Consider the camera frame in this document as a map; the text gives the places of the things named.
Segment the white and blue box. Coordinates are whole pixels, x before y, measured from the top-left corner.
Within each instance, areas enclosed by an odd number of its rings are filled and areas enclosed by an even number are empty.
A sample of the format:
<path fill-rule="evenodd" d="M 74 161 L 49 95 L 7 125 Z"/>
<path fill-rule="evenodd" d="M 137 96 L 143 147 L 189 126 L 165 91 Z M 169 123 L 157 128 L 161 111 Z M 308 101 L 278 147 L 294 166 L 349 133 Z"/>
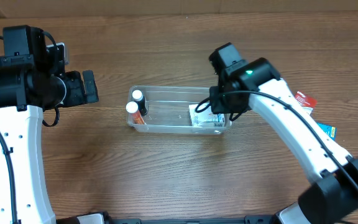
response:
<path fill-rule="evenodd" d="M 211 107 L 207 107 L 206 110 L 197 113 L 195 111 L 197 104 L 189 106 L 191 124 L 194 127 L 212 127 L 220 128 L 224 127 L 226 123 L 225 116 L 223 114 L 213 114 Z"/>

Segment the orange tube with white cap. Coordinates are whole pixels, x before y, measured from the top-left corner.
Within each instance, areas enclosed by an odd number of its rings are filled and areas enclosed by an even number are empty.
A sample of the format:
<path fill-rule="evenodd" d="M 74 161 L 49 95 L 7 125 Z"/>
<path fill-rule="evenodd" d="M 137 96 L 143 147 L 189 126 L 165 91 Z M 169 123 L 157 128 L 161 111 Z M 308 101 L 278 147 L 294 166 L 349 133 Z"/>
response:
<path fill-rule="evenodd" d="M 135 101 L 127 103 L 126 111 L 131 115 L 135 124 L 145 124 L 145 121 L 139 111 L 139 106 Z"/>

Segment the dark bottle with white cap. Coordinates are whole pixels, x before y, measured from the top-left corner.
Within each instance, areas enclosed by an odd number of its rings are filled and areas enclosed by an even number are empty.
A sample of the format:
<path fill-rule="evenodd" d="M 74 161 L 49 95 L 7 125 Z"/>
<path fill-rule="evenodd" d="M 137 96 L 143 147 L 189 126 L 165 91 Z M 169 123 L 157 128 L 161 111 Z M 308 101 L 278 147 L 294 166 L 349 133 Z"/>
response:
<path fill-rule="evenodd" d="M 145 116 L 149 109 L 145 95 L 140 90 L 134 90 L 132 92 L 132 99 L 138 104 L 141 115 Z"/>

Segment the small red and white item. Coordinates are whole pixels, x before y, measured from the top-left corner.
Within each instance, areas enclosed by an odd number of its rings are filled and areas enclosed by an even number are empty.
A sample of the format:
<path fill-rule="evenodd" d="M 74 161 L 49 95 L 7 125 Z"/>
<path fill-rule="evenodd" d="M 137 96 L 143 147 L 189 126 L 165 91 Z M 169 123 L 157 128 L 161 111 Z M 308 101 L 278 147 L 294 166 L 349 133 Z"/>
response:
<path fill-rule="evenodd" d="M 310 115 L 313 112 L 317 104 L 316 99 L 302 93 L 301 91 L 297 91 L 295 95 L 295 99 L 301 105 L 301 107 L 306 111 L 308 115 Z"/>

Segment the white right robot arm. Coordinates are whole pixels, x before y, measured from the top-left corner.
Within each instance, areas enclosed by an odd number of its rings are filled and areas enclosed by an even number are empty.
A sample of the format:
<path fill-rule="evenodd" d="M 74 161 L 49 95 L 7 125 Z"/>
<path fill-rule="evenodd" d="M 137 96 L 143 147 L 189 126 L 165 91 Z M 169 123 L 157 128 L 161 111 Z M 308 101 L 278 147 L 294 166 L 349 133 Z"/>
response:
<path fill-rule="evenodd" d="M 214 114 L 231 121 L 259 114 L 298 160 L 310 187 L 277 212 L 273 223 L 337 223 L 358 209 L 358 157 L 333 141 L 296 101 L 286 81 L 266 59 L 248 62 L 234 45 L 217 48 L 209 61 L 218 84 L 209 90 Z"/>

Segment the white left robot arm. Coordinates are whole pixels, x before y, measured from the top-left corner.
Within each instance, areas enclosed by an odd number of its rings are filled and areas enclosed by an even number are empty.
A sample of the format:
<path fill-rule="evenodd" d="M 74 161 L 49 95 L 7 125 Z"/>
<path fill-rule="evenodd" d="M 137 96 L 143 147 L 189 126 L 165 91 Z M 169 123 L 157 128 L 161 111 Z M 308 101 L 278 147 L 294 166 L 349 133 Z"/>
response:
<path fill-rule="evenodd" d="M 6 27 L 0 56 L 0 223 L 58 223 L 42 156 L 44 113 L 99 100 L 93 72 L 65 70 L 67 49 L 46 31 Z"/>

